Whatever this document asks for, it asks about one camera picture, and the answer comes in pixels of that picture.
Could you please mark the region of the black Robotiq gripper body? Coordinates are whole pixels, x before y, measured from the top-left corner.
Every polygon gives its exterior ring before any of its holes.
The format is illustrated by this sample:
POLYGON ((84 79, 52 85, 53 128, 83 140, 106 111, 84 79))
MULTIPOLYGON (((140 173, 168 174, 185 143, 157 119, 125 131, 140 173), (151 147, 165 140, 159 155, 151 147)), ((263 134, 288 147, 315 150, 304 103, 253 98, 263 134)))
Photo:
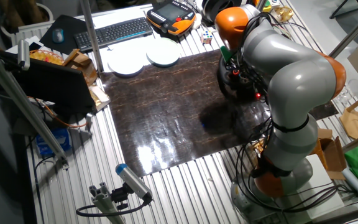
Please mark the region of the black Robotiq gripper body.
POLYGON ((246 66, 243 63, 229 60, 225 64, 225 69, 229 78, 245 78, 246 66))

